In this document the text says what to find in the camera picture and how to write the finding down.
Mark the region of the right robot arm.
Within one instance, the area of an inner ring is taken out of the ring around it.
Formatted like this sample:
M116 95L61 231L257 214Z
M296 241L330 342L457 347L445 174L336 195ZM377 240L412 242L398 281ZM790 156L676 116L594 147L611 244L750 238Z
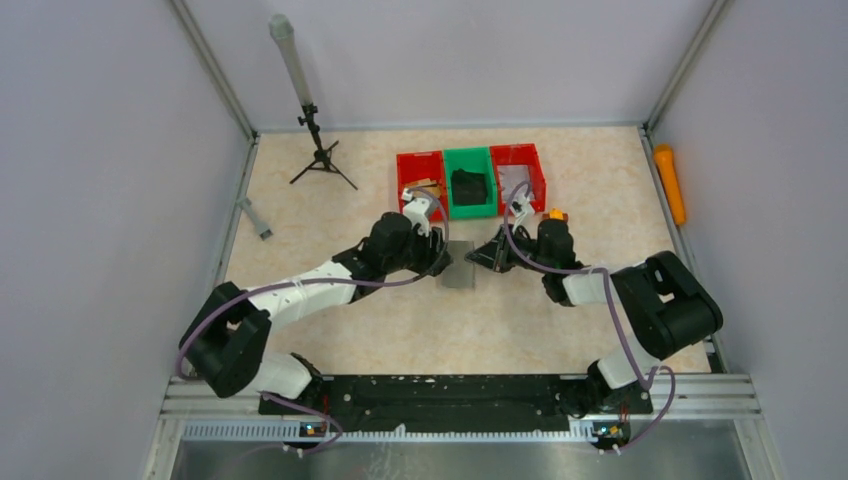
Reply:
M593 362L566 408L574 416L618 405L642 388L664 360L723 327L723 314L679 257L661 251L617 271L577 258L564 220L545 219L531 236L523 226L501 227L466 261L496 273L515 267L541 273L549 299L561 306L604 304L620 340Z

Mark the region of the grey card holder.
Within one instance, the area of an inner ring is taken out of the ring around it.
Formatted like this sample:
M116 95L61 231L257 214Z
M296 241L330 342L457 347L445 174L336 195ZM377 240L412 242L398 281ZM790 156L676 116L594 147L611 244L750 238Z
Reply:
M439 285L446 289L473 289L475 287L475 264L466 259L466 255L475 248L469 240L450 240L447 253L451 263L439 275Z

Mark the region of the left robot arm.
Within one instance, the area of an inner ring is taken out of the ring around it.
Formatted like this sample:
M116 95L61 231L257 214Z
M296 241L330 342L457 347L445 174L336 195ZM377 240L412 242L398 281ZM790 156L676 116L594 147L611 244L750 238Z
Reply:
M412 282L437 276L451 262L446 234L388 212L357 245L315 269L249 289L225 282L184 333L177 362L188 363L219 398L255 391L295 400L317 384L318 373L294 353L271 350L269 338L312 314L391 287L391 274L409 271Z

